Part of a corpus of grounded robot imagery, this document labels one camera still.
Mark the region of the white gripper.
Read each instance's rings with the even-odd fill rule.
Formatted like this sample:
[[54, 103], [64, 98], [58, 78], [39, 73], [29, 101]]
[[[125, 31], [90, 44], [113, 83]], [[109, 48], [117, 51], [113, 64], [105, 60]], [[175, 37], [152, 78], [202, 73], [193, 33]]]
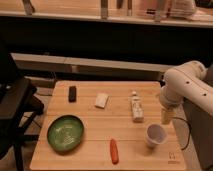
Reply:
[[161, 110], [161, 123], [167, 125], [171, 122], [174, 116], [174, 111], [169, 108], [178, 107], [182, 103], [182, 96], [168, 86], [163, 86], [160, 91], [159, 101], [164, 107]]

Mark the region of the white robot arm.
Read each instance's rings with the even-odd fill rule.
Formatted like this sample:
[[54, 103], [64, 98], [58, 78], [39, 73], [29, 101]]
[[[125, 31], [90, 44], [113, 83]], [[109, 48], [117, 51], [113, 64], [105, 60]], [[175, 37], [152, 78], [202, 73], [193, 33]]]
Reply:
[[160, 103], [174, 109], [187, 99], [183, 107], [201, 168], [213, 171], [213, 68], [207, 71], [199, 61], [186, 62], [168, 69], [164, 82]]

